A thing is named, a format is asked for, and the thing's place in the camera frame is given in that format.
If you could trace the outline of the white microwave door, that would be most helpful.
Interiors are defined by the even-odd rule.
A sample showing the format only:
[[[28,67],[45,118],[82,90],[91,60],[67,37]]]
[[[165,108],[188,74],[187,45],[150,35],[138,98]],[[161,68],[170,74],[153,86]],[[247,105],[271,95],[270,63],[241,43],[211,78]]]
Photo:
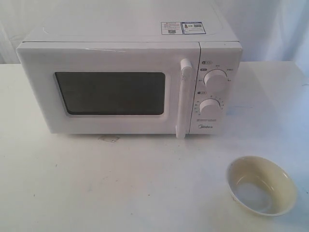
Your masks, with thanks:
[[[52,133],[190,131],[197,42],[23,42],[16,51]]]

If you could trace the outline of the cream ceramic bowl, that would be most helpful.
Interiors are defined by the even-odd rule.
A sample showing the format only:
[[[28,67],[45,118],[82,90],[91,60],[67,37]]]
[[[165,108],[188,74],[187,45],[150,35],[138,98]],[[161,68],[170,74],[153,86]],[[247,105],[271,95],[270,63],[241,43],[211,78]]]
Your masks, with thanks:
[[[297,188],[287,172],[276,163],[258,156],[233,160],[226,170],[232,198],[247,211],[278,217],[291,211],[297,201]]]

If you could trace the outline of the white microwave oven body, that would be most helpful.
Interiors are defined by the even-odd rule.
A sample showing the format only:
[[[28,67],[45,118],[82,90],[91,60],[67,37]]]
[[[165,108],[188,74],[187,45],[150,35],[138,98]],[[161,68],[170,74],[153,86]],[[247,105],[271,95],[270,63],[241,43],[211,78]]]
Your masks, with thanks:
[[[42,29],[32,32],[23,42],[197,42],[201,52],[188,134],[214,134],[226,113],[228,95],[239,67],[242,47],[230,27],[216,17],[198,21],[202,22],[206,34],[197,35],[162,35],[161,22],[176,21],[127,17],[123,20],[78,22],[73,17],[59,17],[53,18]],[[210,88],[204,84],[204,76],[215,69],[222,70],[227,75],[224,88]],[[221,113],[218,116],[200,114],[199,105],[206,99],[215,99],[220,103]]]

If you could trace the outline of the lower white control knob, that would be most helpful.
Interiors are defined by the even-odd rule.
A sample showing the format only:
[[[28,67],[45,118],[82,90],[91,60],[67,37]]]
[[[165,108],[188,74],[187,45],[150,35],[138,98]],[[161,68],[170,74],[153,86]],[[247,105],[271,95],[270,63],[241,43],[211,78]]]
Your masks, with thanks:
[[[220,103],[215,99],[206,99],[199,105],[203,116],[218,116],[221,113]]]

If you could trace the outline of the white control knob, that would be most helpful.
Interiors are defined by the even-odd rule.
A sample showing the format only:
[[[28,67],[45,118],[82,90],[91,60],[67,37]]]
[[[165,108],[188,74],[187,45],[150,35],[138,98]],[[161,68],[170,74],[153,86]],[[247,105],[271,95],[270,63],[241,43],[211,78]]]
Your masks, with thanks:
[[[218,116],[221,113],[220,103],[215,99],[206,99],[199,105],[203,116]]]
[[[224,88],[227,83],[227,75],[224,71],[215,69],[204,76],[204,84],[210,88]]]

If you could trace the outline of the upper white control knob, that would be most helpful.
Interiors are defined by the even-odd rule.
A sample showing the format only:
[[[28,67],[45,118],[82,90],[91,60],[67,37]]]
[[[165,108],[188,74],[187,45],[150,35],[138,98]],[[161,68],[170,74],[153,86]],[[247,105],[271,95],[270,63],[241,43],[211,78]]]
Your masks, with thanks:
[[[215,69],[204,76],[204,84],[210,88],[224,88],[227,83],[227,75],[224,71]]]

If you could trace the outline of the right blue info sticker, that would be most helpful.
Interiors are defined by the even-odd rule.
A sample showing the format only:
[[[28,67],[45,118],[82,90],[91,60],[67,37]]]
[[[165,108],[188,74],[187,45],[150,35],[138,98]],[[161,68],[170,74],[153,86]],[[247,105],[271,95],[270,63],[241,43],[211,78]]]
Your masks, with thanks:
[[[197,35],[197,34],[206,34],[202,22],[190,21],[190,22],[181,22],[183,33],[185,35]]]

